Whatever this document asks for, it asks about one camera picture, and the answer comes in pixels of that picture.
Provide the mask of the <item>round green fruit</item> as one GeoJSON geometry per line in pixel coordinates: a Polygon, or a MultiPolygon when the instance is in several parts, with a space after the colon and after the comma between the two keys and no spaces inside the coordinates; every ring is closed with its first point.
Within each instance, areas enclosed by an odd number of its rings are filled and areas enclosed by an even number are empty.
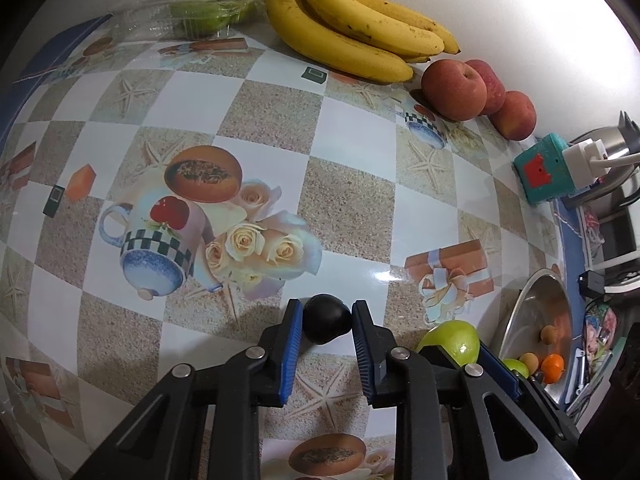
{"type": "Polygon", "coordinates": [[[480,355],[480,336],[476,328],[463,320],[449,320],[427,332],[416,346],[441,346],[460,366],[476,363],[480,355]]]}

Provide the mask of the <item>dark plum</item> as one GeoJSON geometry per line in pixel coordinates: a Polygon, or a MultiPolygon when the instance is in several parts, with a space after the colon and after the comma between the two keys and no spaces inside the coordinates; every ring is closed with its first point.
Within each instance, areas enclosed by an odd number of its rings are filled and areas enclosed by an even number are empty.
{"type": "Polygon", "coordinates": [[[312,344],[327,344],[351,330],[352,312],[341,299],[328,294],[318,294],[306,302],[303,332],[312,344]]]}

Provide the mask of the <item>oval green mango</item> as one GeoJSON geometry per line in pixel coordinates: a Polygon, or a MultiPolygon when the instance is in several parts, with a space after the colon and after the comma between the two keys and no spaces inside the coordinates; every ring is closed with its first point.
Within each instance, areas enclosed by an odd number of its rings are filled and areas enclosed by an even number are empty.
{"type": "Polygon", "coordinates": [[[529,378],[530,371],[525,363],[518,359],[506,358],[503,361],[503,364],[514,373],[518,373],[524,378],[529,378]]]}

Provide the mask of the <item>orange tangerine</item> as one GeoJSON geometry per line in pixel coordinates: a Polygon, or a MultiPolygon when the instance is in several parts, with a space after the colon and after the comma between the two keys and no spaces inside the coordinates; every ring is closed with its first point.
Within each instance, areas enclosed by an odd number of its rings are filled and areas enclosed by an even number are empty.
{"type": "Polygon", "coordinates": [[[564,359],[557,353],[549,353],[540,364],[542,380],[549,385],[558,382],[562,378],[564,370],[564,359]]]}

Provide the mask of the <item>stainless steel bowl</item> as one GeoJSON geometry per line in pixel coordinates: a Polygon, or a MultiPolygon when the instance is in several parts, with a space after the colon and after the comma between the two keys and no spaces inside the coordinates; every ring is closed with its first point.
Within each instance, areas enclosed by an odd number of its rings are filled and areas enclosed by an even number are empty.
{"type": "Polygon", "coordinates": [[[555,384],[544,384],[544,390],[556,404],[563,405],[567,376],[573,363],[572,322],[561,278],[550,269],[540,269],[527,280],[516,278],[503,287],[498,325],[489,348],[499,359],[516,359],[525,352],[535,353],[539,362],[549,353],[562,356],[565,363],[562,378],[555,384]],[[539,339],[540,331],[549,324],[559,330],[559,340],[552,346],[546,346],[539,339]]]}

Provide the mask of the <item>teal plastic box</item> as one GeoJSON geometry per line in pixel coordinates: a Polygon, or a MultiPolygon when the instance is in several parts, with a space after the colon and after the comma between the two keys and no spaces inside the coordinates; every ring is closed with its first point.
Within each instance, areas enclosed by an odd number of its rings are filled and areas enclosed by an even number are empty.
{"type": "Polygon", "coordinates": [[[526,200],[537,205],[588,188],[596,182],[585,142],[570,145],[549,133],[515,157],[513,165],[523,185],[526,200]]]}

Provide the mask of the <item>patterned vinyl tablecloth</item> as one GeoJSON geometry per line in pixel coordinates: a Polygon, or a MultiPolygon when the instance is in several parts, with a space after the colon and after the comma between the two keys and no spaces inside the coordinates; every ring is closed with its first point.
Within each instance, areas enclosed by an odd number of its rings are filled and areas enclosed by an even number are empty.
{"type": "Polygon", "coordinates": [[[224,362],[292,298],[367,301],[406,346],[445,318],[490,339],[519,280],[582,270],[520,151],[265,24],[226,46],[64,32],[1,98],[1,419],[26,464],[70,478],[171,367],[224,362]]]}

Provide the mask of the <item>white power adapter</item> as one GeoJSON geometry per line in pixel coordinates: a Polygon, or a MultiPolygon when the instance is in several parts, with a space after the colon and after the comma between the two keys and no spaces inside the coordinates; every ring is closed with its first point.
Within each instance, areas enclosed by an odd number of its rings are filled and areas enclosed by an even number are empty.
{"type": "Polygon", "coordinates": [[[601,140],[585,140],[570,145],[562,156],[576,188],[592,185],[612,168],[634,166],[640,162],[640,154],[609,158],[601,140]]]}

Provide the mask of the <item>red apple right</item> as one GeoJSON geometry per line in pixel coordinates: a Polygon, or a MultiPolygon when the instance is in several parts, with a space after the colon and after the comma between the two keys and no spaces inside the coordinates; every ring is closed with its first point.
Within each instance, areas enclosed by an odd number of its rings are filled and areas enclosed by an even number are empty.
{"type": "Polygon", "coordinates": [[[491,125],[506,140],[523,141],[535,130],[537,113],[533,102],[521,91],[506,92],[498,112],[488,116],[491,125]]]}

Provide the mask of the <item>red apple middle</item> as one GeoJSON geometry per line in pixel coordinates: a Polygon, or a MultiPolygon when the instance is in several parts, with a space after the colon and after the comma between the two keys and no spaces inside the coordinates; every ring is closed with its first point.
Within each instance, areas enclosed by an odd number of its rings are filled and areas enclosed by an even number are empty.
{"type": "Polygon", "coordinates": [[[498,112],[506,100],[506,88],[491,66],[482,60],[469,60],[466,64],[472,67],[483,79],[487,98],[480,114],[488,116],[498,112]]]}

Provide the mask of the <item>yellow banana bunch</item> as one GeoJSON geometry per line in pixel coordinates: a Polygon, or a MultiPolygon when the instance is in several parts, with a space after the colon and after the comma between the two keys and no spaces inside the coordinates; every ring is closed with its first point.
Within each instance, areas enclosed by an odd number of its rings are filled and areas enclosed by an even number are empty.
{"type": "Polygon", "coordinates": [[[413,63],[460,52],[445,26],[390,0],[265,0],[265,6],[291,49],[378,84],[408,81],[413,63]]]}

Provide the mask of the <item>clear plastic tray of limes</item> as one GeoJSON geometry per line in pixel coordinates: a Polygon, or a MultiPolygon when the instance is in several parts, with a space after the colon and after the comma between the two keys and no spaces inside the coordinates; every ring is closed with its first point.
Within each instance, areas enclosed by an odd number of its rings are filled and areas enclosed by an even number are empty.
{"type": "Polygon", "coordinates": [[[111,10],[111,32],[122,41],[222,38],[263,6],[262,0],[125,0],[111,10]]]}

